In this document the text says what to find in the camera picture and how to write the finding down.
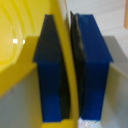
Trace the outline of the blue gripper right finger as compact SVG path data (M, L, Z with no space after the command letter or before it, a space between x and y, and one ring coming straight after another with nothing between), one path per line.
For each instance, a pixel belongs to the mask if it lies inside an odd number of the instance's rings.
M93 15L71 13L71 42L80 117L83 120L100 120L113 58Z

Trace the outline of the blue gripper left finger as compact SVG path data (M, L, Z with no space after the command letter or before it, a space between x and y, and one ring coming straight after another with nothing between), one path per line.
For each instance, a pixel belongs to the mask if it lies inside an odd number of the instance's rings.
M60 41L52 15L46 15L34 61L38 65L44 122L69 118L70 95Z

